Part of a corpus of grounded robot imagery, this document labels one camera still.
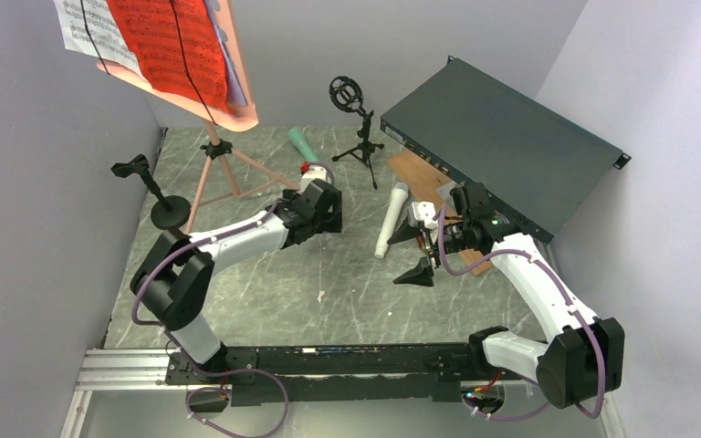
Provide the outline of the white handheld microphone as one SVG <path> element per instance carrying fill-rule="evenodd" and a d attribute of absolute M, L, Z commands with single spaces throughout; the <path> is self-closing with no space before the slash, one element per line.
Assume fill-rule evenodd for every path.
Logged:
<path fill-rule="evenodd" d="M 374 256 L 383 259 L 388 250 L 388 240 L 392 237 L 404 203 L 409 198 L 409 187 L 405 182 L 397 182 L 390 192 L 386 214 L 376 241 Z"/>

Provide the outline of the green condenser microphone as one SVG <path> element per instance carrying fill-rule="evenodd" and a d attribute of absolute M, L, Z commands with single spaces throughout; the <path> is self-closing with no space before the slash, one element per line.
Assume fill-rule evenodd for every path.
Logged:
<path fill-rule="evenodd" d="M 299 128 L 291 128 L 288 131 L 288 139 L 291 145 L 300 153 L 306 162 L 319 162 L 318 155 L 310 146 L 304 132 Z"/>

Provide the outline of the black tripod mic stand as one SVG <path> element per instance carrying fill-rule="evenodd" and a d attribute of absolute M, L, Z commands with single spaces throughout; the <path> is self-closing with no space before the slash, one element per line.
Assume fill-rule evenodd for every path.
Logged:
<path fill-rule="evenodd" d="M 382 150 L 382 143 L 374 143 L 370 141 L 371 122 L 374 111 L 367 111 L 363 106 L 363 91 L 361 86 L 352 78 L 347 76 L 335 77 L 329 85 L 329 96 L 332 104 L 340 111 L 345 113 L 357 114 L 361 117 L 361 127 L 357 130 L 356 136 L 360 142 L 353 148 L 350 148 L 342 153 L 331 157 L 333 162 L 338 162 L 341 158 L 351 156 L 362 163 L 370 172 L 371 186 L 374 190 L 378 189 L 371 156 L 377 151 Z"/>

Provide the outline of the black round-base mic stand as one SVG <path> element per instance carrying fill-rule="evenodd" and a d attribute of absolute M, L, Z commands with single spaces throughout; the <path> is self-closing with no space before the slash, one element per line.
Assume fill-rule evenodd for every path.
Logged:
<path fill-rule="evenodd" d="M 127 178 L 133 174 L 140 177 L 147 191 L 156 198 L 156 203 L 149 215 L 156 228 L 160 230 L 179 228 L 188 223 L 191 204 L 182 196 L 163 194 L 150 171 L 149 161 L 143 154 L 136 155 L 129 162 L 115 162 L 110 170 L 119 178 Z"/>

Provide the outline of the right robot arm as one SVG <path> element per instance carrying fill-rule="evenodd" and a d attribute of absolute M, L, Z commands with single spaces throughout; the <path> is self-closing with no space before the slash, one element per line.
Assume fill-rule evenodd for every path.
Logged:
<path fill-rule="evenodd" d="M 481 183 L 454 186 L 449 195 L 456 215 L 431 202 L 409 202 L 408 187 L 391 190 L 374 254 L 414 240 L 423 253 L 418 264 L 395 278 L 398 285 L 430 287 L 443 268 L 463 276 L 486 262 L 499 270 L 522 296 L 545 335 L 535 341 L 504 327 L 472 334 L 464 364 L 487 379 L 508 370 L 539 386 L 547 403 L 574 406 L 595 419 L 606 393 L 618 389 L 623 372 L 625 334 L 615 318 L 599 318 L 564 284 L 525 233 L 519 220 L 502 215 Z"/>

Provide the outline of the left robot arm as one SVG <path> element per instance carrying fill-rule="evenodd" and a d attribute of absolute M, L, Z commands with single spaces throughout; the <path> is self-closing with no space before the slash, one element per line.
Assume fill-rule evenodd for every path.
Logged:
<path fill-rule="evenodd" d="M 322 179 L 303 191 L 286 189 L 266 210 L 235 224 L 195 234 L 168 229 L 131 280 L 134 306 L 154 315 L 154 324 L 188 355 L 199 381 L 218 381 L 228 369 L 228 349 L 202 314 L 212 277 L 253 256 L 341 229 L 342 193 Z"/>

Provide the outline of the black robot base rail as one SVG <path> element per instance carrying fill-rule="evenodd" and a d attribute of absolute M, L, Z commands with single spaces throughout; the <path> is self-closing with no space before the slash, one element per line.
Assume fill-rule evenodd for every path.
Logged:
<path fill-rule="evenodd" d="M 170 355 L 165 383 L 222 386 L 234 407 L 269 402 L 427 399 L 459 402 L 464 389 L 484 386 L 499 370 L 481 363 L 464 342 L 231 347 L 233 373 L 204 375 L 180 352 Z"/>

